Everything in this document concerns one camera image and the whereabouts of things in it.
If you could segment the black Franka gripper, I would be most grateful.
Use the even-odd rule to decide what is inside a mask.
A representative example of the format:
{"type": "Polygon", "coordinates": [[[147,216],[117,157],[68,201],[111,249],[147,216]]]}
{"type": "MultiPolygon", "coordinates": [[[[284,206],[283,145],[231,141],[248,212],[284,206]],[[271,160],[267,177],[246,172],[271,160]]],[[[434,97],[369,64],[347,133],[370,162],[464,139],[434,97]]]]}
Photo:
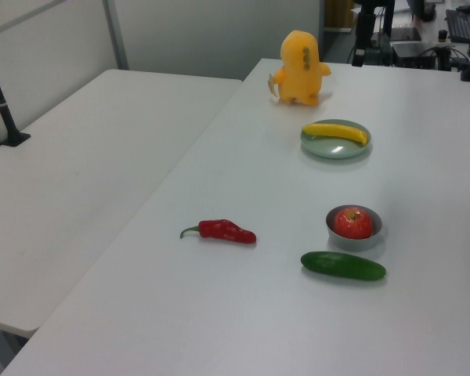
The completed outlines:
{"type": "Polygon", "coordinates": [[[352,65],[362,67],[367,49],[371,45],[371,37],[374,31],[376,8],[385,8],[385,18],[381,33],[381,62],[383,65],[392,64],[392,19],[395,8],[393,0],[355,0],[360,6],[358,21],[356,25],[356,40],[353,50],[352,65]]]}

